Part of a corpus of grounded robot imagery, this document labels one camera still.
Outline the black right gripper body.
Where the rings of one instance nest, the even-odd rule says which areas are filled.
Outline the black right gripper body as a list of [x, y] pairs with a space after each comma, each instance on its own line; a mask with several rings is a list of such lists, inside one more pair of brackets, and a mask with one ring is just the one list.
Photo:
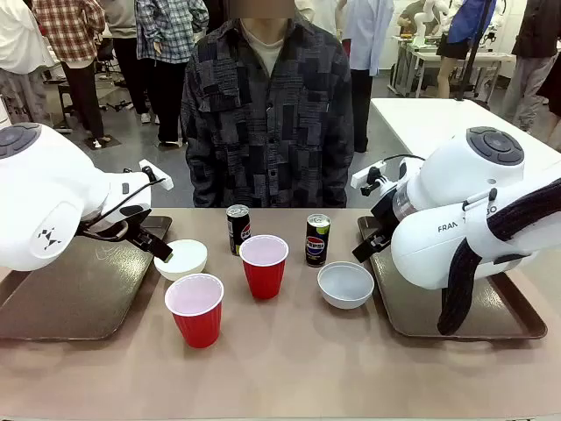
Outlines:
[[371, 209], [371, 213], [379, 226], [373, 236], [373, 246], [386, 246], [391, 241], [394, 230], [398, 225], [393, 203], [393, 198], [381, 198]]

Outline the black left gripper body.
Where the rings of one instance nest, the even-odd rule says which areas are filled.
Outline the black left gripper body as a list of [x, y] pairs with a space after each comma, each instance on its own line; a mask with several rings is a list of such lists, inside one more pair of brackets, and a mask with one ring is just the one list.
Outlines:
[[124, 239], [142, 251], [150, 251], [154, 236], [141, 224], [127, 222], [127, 231], [124, 235]]

